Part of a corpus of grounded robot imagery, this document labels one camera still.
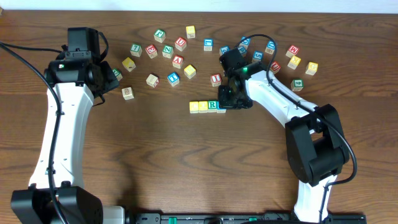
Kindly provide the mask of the yellow G block far right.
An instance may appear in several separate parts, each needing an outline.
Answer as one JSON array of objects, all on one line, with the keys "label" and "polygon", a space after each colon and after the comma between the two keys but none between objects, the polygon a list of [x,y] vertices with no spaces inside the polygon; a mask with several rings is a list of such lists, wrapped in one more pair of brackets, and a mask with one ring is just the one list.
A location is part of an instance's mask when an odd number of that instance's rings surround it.
[{"label": "yellow G block far right", "polygon": [[318,64],[315,62],[309,62],[306,67],[305,73],[307,75],[314,75],[316,74],[317,70],[318,70]]}]

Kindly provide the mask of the green 7 block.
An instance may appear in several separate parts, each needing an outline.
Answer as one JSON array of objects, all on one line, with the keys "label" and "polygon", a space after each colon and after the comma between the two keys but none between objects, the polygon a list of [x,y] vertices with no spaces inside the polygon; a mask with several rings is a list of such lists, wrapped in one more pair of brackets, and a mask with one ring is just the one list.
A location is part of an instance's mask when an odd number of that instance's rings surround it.
[{"label": "green 7 block", "polygon": [[134,57],[140,57],[142,54],[142,47],[139,44],[132,44],[130,53]]}]

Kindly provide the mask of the green J block left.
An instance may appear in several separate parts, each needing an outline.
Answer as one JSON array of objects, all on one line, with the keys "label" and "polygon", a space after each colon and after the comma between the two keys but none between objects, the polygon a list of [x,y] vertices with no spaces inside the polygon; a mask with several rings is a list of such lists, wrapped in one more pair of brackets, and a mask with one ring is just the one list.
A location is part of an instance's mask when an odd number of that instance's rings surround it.
[{"label": "green J block left", "polygon": [[157,30],[154,32],[154,39],[155,39],[157,42],[162,43],[162,42],[165,40],[165,38],[166,38],[166,33],[165,33],[164,30],[162,30],[162,29],[157,29]]}]

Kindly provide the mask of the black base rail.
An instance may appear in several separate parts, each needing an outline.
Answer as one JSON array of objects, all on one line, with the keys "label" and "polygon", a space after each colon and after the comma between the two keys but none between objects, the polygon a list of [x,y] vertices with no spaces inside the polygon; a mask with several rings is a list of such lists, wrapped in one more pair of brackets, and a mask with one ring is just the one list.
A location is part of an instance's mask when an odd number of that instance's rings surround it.
[{"label": "black base rail", "polygon": [[[267,212],[262,215],[161,215],[158,213],[140,213],[136,215],[136,224],[241,224],[241,223],[304,223],[289,213]],[[364,215],[329,214],[324,224],[367,224]]]}]

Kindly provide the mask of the yellow C block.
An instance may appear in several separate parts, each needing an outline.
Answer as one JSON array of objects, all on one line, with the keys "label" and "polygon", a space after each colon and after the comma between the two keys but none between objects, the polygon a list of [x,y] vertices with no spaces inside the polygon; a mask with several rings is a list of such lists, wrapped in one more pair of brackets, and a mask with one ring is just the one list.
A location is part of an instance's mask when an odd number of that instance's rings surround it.
[{"label": "yellow C block", "polygon": [[190,101],[189,109],[190,109],[191,114],[198,113],[199,112],[199,102],[198,101]]}]

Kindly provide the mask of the red E block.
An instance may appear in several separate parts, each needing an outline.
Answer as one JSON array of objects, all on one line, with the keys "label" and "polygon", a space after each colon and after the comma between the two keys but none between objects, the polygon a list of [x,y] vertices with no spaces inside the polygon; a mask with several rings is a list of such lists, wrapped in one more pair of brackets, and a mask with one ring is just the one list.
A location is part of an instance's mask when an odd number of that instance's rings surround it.
[{"label": "red E block", "polygon": [[154,58],[154,57],[158,56],[157,48],[156,48],[155,45],[153,45],[153,44],[148,45],[148,46],[145,48],[145,50],[146,50],[147,55],[148,55],[150,58]]}]

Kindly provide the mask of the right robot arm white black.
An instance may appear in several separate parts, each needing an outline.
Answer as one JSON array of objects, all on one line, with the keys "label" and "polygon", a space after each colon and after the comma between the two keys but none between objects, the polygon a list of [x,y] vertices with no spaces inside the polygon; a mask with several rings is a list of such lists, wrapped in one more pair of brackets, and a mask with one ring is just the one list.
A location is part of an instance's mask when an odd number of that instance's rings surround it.
[{"label": "right robot arm white black", "polygon": [[324,222],[330,189],[339,184],[343,165],[352,161],[357,169],[338,112],[299,97],[261,62],[239,62],[223,70],[228,83],[219,87],[220,107],[250,108],[256,101],[283,125],[289,166],[299,180],[294,214],[301,222]]}]

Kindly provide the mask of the blue 5 block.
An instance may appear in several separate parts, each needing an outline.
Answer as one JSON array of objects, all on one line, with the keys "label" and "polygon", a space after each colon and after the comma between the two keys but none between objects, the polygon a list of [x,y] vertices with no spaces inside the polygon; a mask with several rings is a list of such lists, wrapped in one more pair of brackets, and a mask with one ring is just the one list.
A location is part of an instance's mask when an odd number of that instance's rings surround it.
[{"label": "blue 5 block", "polygon": [[252,55],[252,63],[261,62],[264,57],[264,53],[261,51],[255,51]]}]

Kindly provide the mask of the blue l block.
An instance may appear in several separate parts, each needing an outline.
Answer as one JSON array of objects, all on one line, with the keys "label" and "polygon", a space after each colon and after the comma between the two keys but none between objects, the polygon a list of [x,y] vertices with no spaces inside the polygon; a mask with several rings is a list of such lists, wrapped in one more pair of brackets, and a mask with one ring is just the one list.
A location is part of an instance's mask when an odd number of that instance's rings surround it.
[{"label": "blue l block", "polygon": [[213,50],[213,39],[203,40],[203,50],[206,52],[211,52]]},{"label": "blue l block", "polygon": [[226,113],[226,109],[220,107],[220,103],[216,102],[217,113]]}]

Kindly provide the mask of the yellow O block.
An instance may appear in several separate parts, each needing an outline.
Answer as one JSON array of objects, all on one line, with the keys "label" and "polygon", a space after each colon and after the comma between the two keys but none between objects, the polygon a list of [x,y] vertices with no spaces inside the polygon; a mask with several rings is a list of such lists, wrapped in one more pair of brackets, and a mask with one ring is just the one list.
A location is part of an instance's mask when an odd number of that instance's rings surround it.
[{"label": "yellow O block", "polygon": [[208,112],[208,102],[207,101],[199,101],[198,102],[198,112],[199,113],[207,113]]}]

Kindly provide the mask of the green Z block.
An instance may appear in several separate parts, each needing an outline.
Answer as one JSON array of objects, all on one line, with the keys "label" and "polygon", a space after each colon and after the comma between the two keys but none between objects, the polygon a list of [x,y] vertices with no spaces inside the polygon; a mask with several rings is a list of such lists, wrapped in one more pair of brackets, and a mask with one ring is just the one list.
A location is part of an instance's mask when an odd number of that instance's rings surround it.
[{"label": "green Z block", "polygon": [[172,58],[172,55],[174,53],[174,48],[170,45],[164,45],[164,48],[162,50],[162,55],[165,58]]}]

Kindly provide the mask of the green R block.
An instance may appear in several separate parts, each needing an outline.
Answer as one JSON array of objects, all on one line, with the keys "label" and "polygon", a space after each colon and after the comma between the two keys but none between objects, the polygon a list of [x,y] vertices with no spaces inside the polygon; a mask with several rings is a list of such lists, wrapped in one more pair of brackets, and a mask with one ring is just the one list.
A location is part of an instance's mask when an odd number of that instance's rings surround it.
[{"label": "green R block", "polygon": [[208,101],[208,112],[209,113],[216,113],[217,112],[217,101],[209,100]]}]

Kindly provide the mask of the red A block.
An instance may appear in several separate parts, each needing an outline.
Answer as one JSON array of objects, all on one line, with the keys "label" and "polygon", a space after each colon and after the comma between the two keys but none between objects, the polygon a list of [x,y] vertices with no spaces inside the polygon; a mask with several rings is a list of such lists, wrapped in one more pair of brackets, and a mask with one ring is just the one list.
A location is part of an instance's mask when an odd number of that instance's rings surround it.
[{"label": "red A block", "polygon": [[181,68],[183,65],[183,57],[179,55],[175,55],[172,59],[172,65],[175,68]]}]

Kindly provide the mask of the red U block right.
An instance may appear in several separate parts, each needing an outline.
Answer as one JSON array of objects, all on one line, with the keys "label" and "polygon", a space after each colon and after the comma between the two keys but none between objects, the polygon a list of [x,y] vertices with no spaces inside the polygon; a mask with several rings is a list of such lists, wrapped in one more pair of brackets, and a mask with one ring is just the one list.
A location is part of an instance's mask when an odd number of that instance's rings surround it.
[{"label": "red U block right", "polygon": [[274,62],[272,62],[272,64],[271,64],[270,70],[271,70],[271,72],[272,72],[273,74],[276,74],[276,73],[280,70],[280,68],[281,68],[281,66],[280,66],[276,61],[274,61]]}]

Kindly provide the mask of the red U block left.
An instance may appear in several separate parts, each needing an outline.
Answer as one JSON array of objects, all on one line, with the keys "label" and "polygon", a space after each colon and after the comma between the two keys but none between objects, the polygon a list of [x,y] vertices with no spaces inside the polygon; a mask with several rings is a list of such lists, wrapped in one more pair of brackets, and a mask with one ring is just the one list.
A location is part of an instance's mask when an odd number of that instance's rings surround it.
[{"label": "red U block left", "polygon": [[183,37],[179,37],[175,41],[175,47],[181,52],[186,48],[186,46],[187,46],[187,41]]}]

